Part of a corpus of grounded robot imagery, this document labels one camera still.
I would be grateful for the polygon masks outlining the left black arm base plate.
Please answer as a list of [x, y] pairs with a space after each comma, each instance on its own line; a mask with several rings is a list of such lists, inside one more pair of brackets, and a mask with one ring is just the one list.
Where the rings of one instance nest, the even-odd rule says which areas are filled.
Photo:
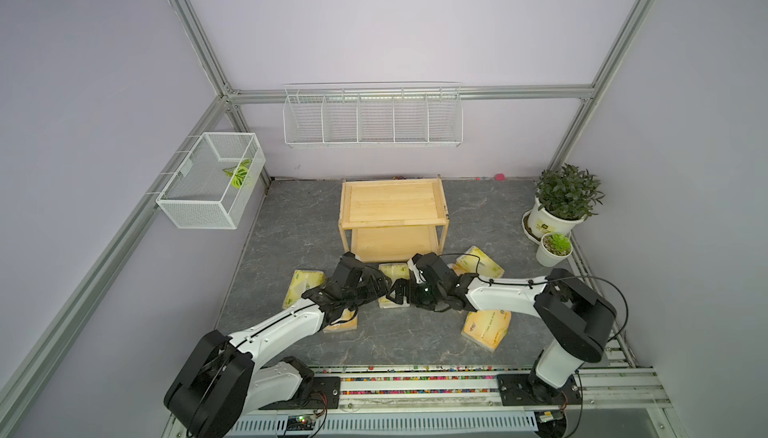
[[302, 382], [290, 399], [269, 403], [261, 410], [337, 409], [341, 398], [340, 385], [338, 377], [314, 377]]

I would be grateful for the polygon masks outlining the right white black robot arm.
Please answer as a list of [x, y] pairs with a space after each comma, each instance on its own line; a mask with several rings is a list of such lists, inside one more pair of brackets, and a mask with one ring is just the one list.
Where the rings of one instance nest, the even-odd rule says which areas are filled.
[[585, 363], [601, 361], [613, 339], [617, 310], [582, 278], [554, 268], [535, 278], [491, 278], [478, 271], [458, 274], [435, 253], [416, 254], [409, 277], [389, 287], [386, 298], [430, 311], [505, 311], [538, 317], [553, 341], [541, 352], [529, 386], [562, 389]]

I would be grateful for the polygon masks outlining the green tissue pack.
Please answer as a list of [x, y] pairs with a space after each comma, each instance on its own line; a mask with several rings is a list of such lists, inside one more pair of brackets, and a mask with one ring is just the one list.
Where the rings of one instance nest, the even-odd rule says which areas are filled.
[[287, 309], [294, 305], [302, 294], [312, 288], [324, 284], [325, 274], [319, 270], [295, 270], [284, 297], [282, 308]]
[[487, 278], [501, 278], [505, 273], [498, 263], [477, 246], [472, 246], [459, 254], [454, 264], [464, 272], [474, 272]]
[[[384, 275], [391, 279], [392, 284], [395, 284], [400, 279], [408, 280], [410, 278], [410, 270], [406, 263], [382, 263], [378, 266], [378, 268]], [[410, 303], [407, 298], [407, 291], [403, 291], [401, 293], [401, 297], [403, 298], [402, 303], [396, 303], [388, 299], [386, 296], [381, 297], [378, 300], [378, 305], [381, 309], [397, 309], [409, 307]]]

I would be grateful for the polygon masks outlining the wooden two-tier shelf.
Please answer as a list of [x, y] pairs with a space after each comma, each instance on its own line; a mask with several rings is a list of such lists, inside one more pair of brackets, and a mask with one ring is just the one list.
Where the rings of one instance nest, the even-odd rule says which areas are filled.
[[342, 246], [363, 262], [405, 262], [442, 254], [449, 212], [439, 177], [345, 181], [338, 229]]

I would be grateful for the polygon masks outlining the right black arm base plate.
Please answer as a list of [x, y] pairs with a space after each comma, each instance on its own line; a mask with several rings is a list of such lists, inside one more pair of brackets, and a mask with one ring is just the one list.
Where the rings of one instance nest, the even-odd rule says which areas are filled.
[[501, 404], [512, 406], [548, 406], [566, 408], [581, 405], [583, 396], [574, 376], [560, 388], [553, 388], [531, 374], [505, 373], [496, 377]]

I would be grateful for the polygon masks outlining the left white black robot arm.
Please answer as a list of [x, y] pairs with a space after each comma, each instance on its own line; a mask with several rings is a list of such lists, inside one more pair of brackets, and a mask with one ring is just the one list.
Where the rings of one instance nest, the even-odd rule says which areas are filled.
[[313, 387], [314, 373], [301, 360], [276, 357], [294, 343], [340, 322], [388, 294], [391, 279], [351, 253], [332, 276], [291, 306], [245, 330], [205, 334], [164, 397], [164, 406], [189, 437], [223, 437], [248, 412], [273, 404], [328, 408]]

